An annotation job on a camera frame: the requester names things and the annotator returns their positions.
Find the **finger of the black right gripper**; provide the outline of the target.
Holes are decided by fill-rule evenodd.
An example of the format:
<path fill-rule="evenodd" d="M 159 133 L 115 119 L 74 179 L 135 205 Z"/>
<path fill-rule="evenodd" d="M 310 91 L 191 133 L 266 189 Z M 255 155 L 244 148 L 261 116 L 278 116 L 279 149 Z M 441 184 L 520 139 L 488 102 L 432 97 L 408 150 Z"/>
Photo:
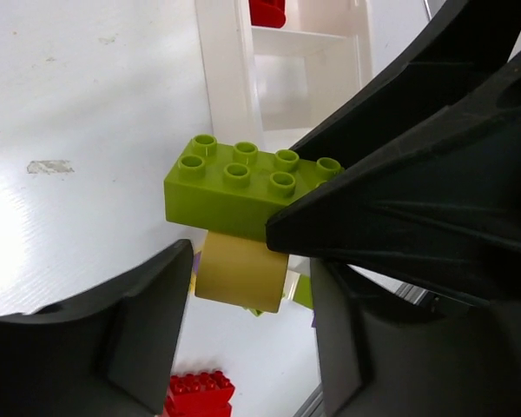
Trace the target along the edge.
<path fill-rule="evenodd" d="M 465 99 L 267 223 L 276 251 L 471 304 L 521 301 L 521 51 Z"/>
<path fill-rule="evenodd" d="M 349 168 L 463 99 L 508 60 L 521 31 L 521 0 L 447 1 L 359 93 L 292 146 Z"/>

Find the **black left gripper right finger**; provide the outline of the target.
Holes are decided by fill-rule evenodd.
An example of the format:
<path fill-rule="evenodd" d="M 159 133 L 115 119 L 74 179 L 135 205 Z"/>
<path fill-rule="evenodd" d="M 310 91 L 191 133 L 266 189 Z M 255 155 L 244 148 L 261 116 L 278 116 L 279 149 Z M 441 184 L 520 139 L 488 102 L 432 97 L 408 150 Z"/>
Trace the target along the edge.
<path fill-rule="evenodd" d="M 521 303 L 443 316 L 312 260 L 329 416 L 521 416 Z"/>

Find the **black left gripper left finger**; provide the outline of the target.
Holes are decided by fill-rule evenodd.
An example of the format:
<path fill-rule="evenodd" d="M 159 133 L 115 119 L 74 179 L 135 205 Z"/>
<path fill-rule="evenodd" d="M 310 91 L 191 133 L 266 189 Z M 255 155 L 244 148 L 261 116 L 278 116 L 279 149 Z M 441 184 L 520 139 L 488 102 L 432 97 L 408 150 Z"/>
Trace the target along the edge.
<path fill-rule="evenodd" d="M 156 416 L 168 391 L 194 250 L 33 314 L 0 316 L 0 416 Z"/>

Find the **purple curved lego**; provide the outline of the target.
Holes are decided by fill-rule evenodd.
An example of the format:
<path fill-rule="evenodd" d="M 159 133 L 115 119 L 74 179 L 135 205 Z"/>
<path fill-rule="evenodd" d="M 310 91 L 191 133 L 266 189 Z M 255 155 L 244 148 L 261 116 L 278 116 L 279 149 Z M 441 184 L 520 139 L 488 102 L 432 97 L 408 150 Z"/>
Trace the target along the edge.
<path fill-rule="evenodd" d="M 288 256 L 264 242 L 209 231 L 195 279 L 199 298 L 276 313 L 280 309 Z"/>

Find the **lime green lego brick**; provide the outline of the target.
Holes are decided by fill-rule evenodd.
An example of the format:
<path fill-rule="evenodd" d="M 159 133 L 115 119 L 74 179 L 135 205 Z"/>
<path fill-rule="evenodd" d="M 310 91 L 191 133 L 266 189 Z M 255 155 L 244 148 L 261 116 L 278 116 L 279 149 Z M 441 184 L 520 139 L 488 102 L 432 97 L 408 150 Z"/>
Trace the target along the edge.
<path fill-rule="evenodd" d="M 343 171 L 330 157 L 193 137 L 164 179 L 166 220 L 263 242 L 268 219 Z"/>

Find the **red curved lego brick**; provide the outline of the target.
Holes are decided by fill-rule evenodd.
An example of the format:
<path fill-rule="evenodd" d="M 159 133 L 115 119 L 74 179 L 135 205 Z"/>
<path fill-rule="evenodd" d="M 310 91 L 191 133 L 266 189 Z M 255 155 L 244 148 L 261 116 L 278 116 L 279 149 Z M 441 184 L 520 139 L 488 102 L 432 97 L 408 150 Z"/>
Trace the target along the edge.
<path fill-rule="evenodd" d="M 282 28 L 286 23 L 285 0 L 249 0 L 251 24 Z"/>

